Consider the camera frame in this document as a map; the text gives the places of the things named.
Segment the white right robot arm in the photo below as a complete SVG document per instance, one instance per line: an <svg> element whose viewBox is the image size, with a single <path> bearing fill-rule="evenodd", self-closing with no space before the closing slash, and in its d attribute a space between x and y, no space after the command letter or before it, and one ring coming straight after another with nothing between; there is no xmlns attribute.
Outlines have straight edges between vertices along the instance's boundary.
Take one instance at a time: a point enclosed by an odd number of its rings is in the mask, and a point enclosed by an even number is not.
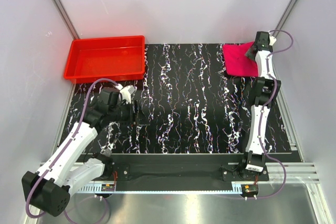
<svg viewBox="0 0 336 224"><path fill-rule="evenodd" d="M247 57L257 64L257 78L251 96L249 139L243 159L238 165L238 176L247 181L253 181L262 175L266 167L267 120L281 86L281 82L275 78L272 66L275 41L275 37L269 32L258 31L253 45L247 51Z"/></svg>

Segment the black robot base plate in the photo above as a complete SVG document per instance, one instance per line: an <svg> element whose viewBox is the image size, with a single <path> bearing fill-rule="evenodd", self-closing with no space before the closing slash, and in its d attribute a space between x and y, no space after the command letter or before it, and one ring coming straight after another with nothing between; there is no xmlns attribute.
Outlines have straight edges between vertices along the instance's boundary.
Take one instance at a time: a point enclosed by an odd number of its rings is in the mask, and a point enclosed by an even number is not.
<svg viewBox="0 0 336 224"><path fill-rule="evenodd" d="M267 181L238 167L243 154L112 154L119 193L222 191L232 182Z"/></svg>

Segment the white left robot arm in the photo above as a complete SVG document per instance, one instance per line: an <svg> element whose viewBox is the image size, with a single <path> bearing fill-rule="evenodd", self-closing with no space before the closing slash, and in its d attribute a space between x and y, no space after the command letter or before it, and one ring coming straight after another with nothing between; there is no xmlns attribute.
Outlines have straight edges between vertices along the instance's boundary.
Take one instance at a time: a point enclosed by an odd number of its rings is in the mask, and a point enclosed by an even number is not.
<svg viewBox="0 0 336 224"><path fill-rule="evenodd" d="M26 215L32 219L63 213L71 197L90 181L116 178L113 159L108 152L93 154L84 164L72 170L87 146L111 123L121 126L147 125L137 100L136 87L112 82L103 88L96 100L90 99L94 84L89 87L82 113L69 135L52 156L35 172L22 177Z"/></svg>

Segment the pink t shirt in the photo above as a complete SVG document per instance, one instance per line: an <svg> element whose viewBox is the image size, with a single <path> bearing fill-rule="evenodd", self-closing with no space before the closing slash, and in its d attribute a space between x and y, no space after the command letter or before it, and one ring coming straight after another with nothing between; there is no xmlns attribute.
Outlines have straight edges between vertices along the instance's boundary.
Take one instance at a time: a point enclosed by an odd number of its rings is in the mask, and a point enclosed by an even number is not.
<svg viewBox="0 0 336 224"><path fill-rule="evenodd" d="M254 42L251 41L240 45L223 45L224 65L226 72L230 76L258 77L257 64L245 56L245 53L253 45L253 43Z"/></svg>

